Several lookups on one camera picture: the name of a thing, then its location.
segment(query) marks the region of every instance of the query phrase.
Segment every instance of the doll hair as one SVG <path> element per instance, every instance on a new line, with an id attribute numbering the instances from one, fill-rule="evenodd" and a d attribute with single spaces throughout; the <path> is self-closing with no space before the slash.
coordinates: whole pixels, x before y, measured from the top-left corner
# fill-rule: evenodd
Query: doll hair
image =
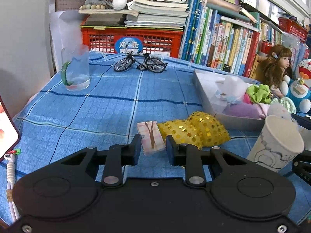
<path id="1" fill-rule="evenodd" d="M 279 87 L 284 75 L 288 75 L 292 78 L 291 60 L 290 65 L 285 72 L 283 72 L 282 68 L 278 65 L 280 58 L 292 57 L 292 55 L 291 50 L 283 45 L 273 46 L 270 49 L 267 58 L 261 62 L 261 68 L 264 75 L 262 83 L 270 87 L 272 85 Z"/>

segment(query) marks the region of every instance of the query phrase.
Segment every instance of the yellow sequined bag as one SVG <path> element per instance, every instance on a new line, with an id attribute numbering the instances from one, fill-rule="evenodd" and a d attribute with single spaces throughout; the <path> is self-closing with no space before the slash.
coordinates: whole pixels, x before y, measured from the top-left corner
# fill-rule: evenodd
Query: yellow sequined bag
<path id="1" fill-rule="evenodd" d="M 199 149 L 220 145 L 230 140 L 225 127 L 202 111 L 192 113 L 186 120 L 159 123 L 158 128 L 164 141 L 167 135 L 172 135 L 177 144 L 193 144 Z"/>

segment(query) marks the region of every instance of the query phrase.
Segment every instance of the white cord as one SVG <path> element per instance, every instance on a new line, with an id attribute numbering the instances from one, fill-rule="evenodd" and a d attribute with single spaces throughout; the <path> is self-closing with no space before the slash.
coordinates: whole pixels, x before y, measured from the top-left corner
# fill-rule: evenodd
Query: white cord
<path id="1" fill-rule="evenodd" d="M 7 189 L 12 190 L 15 184 L 15 155 L 5 154 L 4 159 L 9 161 L 7 164 Z M 13 222 L 20 218 L 17 207 L 14 202 L 9 202 L 10 213 Z"/>

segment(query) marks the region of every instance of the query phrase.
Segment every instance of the pink plaid box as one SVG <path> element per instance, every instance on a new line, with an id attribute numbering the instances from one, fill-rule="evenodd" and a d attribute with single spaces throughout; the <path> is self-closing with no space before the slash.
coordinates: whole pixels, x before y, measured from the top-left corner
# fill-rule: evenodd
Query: pink plaid box
<path id="1" fill-rule="evenodd" d="M 157 121 L 137 123 L 137 129 L 142 136 L 142 148 L 145 155 L 165 150 Z"/>

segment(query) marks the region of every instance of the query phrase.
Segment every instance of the glass mug handle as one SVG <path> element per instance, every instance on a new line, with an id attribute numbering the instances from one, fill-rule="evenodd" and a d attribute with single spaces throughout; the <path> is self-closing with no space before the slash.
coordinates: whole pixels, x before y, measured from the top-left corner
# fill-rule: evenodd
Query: glass mug handle
<path id="1" fill-rule="evenodd" d="M 62 71 L 61 71 L 61 77 L 62 77 L 62 81 L 63 81 L 63 84 L 65 86 L 71 86 L 73 84 L 73 82 L 68 82 L 67 81 L 67 75 L 66 75 L 66 72 L 67 72 L 67 68 L 68 66 L 71 64 L 71 61 L 67 61 L 66 63 L 63 64 L 63 67 L 62 67 Z"/>

